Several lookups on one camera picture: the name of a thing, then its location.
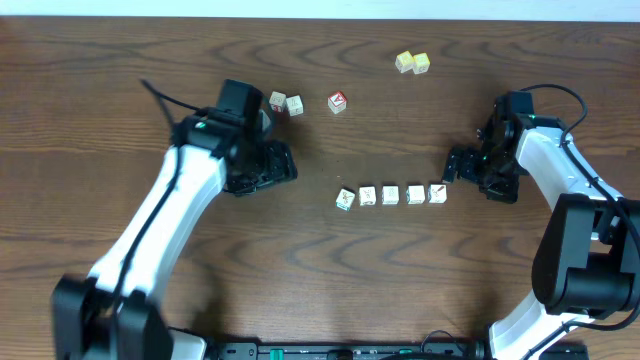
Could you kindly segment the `block with blue side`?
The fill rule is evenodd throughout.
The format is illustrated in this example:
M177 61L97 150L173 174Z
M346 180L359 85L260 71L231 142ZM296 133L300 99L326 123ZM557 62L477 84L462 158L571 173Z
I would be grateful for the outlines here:
M430 184L428 187L428 202L443 204L447 201L447 186L445 184Z

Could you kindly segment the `white block green Z side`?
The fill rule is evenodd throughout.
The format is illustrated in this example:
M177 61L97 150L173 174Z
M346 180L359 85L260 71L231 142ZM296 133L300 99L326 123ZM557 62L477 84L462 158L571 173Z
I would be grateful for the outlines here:
M408 205L423 204L426 200L425 187L423 185L409 185L406 191Z

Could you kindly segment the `white block red U side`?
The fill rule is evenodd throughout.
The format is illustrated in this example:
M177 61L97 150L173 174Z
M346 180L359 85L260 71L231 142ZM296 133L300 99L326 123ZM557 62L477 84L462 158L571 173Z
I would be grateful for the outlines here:
M384 185L382 187L382 204L397 205L400 200L400 191L397 185Z

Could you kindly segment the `white block yellow W side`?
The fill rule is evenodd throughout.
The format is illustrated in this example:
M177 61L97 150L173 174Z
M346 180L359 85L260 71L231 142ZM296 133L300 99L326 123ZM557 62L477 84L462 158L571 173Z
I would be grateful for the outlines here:
M376 187L362 186L358 189L360 206L374 206L377 202Z

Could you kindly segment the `white block green 4 side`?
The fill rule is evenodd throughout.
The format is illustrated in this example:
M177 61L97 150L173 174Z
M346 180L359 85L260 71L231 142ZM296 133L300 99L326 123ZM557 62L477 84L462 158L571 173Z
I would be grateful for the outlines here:
M356 195L354 192L342 188L336 198L336 207L344 211L349 211L352 207Z

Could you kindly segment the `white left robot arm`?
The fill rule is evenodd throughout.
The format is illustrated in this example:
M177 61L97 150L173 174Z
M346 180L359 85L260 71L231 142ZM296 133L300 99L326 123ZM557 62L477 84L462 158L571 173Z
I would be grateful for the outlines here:
M244 196L296 178L289 147L263 110L201 109L173 128L159 175L129 225L86 279L52 297L58 359L211 359L215 346L165 324L161 303L196 223L221 193Z

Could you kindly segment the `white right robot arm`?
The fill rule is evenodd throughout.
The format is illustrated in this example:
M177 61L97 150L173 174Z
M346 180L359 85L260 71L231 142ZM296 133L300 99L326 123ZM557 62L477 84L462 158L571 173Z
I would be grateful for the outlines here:
M602 180L559 118L494 115L478 149L454 147L443 181L465 179L513 203L531 176L552 214L533 260L532 289L488 331L488 359L538 359L574 329L617 331L639 316L639 204Z

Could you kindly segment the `white block red bottom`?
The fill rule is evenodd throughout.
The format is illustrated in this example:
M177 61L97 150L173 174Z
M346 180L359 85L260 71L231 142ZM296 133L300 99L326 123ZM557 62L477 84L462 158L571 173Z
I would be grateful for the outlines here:
M269 106L272 111L282 113L286 109L286 98L284 93L273 91L269 98Z

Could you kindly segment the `white block beside red-bottom block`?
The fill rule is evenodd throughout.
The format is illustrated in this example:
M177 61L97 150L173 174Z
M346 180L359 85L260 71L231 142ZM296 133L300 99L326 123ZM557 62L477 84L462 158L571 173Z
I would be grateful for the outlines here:
M286 98L286 107L290 117L304 113L304 105L299 95Z

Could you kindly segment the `red letter A block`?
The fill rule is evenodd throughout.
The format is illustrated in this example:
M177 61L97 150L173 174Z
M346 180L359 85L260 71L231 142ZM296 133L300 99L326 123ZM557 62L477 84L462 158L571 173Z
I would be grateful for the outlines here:
M328 106L334 114L338 114L347 108L347 99L341 91L337 91L328 97Z

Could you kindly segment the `yellow block right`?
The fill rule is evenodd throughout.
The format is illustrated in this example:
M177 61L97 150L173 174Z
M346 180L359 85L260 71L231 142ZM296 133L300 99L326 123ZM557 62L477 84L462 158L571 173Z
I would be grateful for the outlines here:
M431 61L426 53L419 53L413 56L413 73L418 75L426 73L429 70Z

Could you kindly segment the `yellow block left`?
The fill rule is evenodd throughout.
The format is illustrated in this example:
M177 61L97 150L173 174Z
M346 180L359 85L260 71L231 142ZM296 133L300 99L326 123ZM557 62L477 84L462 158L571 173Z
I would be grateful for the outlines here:
M404 51L396 56L395 66L400 73L412 70L414 63L414 57L409 51Z

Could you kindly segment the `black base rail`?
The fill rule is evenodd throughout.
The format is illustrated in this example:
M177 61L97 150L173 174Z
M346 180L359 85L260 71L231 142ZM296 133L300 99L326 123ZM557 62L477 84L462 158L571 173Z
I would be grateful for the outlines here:
M490 360L484 341L464 341L431 336L412 343L262 343L256 339L220 342L185 329L172 328L174 359L211 360L378 360L472 359Z

